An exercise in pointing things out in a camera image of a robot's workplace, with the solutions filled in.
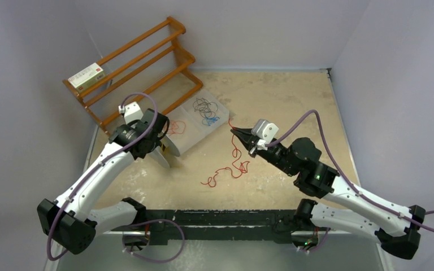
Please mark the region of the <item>grey cable spool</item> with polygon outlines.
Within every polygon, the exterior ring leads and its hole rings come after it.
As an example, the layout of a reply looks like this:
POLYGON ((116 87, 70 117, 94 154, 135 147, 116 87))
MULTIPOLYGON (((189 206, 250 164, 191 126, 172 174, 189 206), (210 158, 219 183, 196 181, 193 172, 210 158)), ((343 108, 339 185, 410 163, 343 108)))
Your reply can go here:
POLYGON ((149 156, 163 168, 170 168, 170 157, 179 157, 180 151, 174 142, 165 135, 156 145, 149 156))

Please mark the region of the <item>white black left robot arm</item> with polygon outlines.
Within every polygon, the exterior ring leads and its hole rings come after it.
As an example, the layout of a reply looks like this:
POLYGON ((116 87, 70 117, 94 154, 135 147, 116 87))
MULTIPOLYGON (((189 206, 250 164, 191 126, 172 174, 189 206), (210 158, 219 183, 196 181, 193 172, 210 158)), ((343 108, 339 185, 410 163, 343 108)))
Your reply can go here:
POLYGON ((104 209, 94 209, 94 206, 124 169, 160 146, 169 125, 167 116, 152 109, 146 110, 140 119, 126 121, 109 138, 98 159, 69 189, 55 200, 41 201, 37 213, 47 235, 49 260, 59 259, 51 252, 52 242, 61 245, 64 252, 77 255, 106 231, 123 225, 138 231, 145 226, 146 216, 139 211, 142 206, 131 198, 104 209))

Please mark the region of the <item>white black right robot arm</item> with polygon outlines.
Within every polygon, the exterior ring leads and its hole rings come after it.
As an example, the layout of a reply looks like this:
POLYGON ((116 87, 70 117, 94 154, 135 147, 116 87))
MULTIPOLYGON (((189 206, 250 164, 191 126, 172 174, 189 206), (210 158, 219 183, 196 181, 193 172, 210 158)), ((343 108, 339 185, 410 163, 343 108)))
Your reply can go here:
POLYGON ((368 238, 387 253, 411 260, 420 243, 420 224, 425 210, 401 206, 385 200, 352 182, 319 159, 321 151, 307 137, 289 146, 281 143, 266 150, 257 149, 258 137, 250 129, 233 128, 231 133, 249 151, 260 156, 290 177, 294 186, 307 195, 295 212, 294 221, 303 230, 313 227, 346 231, 368 238))

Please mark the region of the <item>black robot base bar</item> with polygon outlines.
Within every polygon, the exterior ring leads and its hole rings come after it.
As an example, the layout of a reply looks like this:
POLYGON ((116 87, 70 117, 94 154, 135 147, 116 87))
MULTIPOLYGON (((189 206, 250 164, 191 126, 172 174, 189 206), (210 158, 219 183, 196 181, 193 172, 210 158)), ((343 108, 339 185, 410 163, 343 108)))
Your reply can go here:
POLYGON ((309 238, 315 243, 326 229, 298 220, 294 209, 148 209, 139 204, 137 217, 114 231, 147 232, 152 245, 181 239, 302 245, 309 238))

